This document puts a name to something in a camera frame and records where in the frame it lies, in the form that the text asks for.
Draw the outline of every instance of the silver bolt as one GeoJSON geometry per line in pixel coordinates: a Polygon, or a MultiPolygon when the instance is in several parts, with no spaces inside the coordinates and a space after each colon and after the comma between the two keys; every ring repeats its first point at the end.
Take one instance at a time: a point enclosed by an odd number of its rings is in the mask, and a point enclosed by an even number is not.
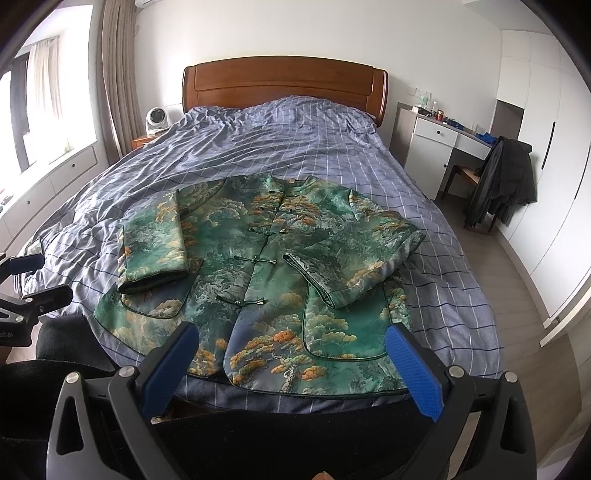
{"type": "Polygon", "coordinates": [[[509,383],[517,382],[517,374],[515,372],[505,372],[505,380],[509,383]]]}
{"type": "Polygon", "coordinates": [[[134,367],[132,367],[131,365],[126,365],[125,367],[122,367],[121,370],[119,370],[119,376],[123,378],[128,378],[131,377],[131,375],[133,375],[134,372],[134,367]]]}
{"type": "Polygon", "coordinates": [[[80,374],[78,372],[71,372],[66,376],[67,383],[76,383],[80,379],[80,374]]]}
{"type": "Polygon", "coordinates": [[[464,369],[462,367],[457,366],[457,365],[452,365],[449,368],[449,374],[453,378],[460,378],[460,377],[464,376],[464,369]]]}

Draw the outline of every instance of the air conditioner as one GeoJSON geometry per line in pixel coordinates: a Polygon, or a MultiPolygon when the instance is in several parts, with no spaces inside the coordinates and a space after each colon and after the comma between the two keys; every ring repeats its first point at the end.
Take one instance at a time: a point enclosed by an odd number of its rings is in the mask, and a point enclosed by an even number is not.
{"type": "Polygon", "coordinates": [[[135,6],[138,8],[146,8],[157,2],[160,2],[160,0],[135,0],[135,6]]]}

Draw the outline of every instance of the floral print jacket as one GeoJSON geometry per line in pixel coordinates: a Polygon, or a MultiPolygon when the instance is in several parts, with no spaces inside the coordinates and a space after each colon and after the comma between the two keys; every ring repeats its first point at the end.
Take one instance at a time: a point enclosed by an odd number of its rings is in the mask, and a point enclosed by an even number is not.
{"type": "Polygon", "coordinates": [[[384,333],[410,326],[397,268],[424,234],[340,185],[265,173],[166,193],[123,225],[95,317],[145,355],[183,320],[189,374],[297,395],[405,388],[384,333]]]}

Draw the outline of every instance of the fan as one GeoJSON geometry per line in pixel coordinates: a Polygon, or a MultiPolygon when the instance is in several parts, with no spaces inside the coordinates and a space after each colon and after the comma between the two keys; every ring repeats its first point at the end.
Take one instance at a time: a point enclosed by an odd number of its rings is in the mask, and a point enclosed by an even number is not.
{"type": "Polygon", "coordinates": [[[146,135],[154,135],[168,128],[168,119],[163,108],[154,107],[146,115],[146,135]]]}

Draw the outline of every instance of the white desk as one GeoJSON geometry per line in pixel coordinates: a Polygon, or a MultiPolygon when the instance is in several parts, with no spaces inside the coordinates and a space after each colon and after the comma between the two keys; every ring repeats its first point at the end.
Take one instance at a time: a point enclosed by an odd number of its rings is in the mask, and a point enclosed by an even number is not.
{"type": "Polygon", "coordinates": [[[434,200],[454,148],[484,160],[491,146],[409,108],[403,103],[398,104],[390,152],[425,196],[434,200]]]}

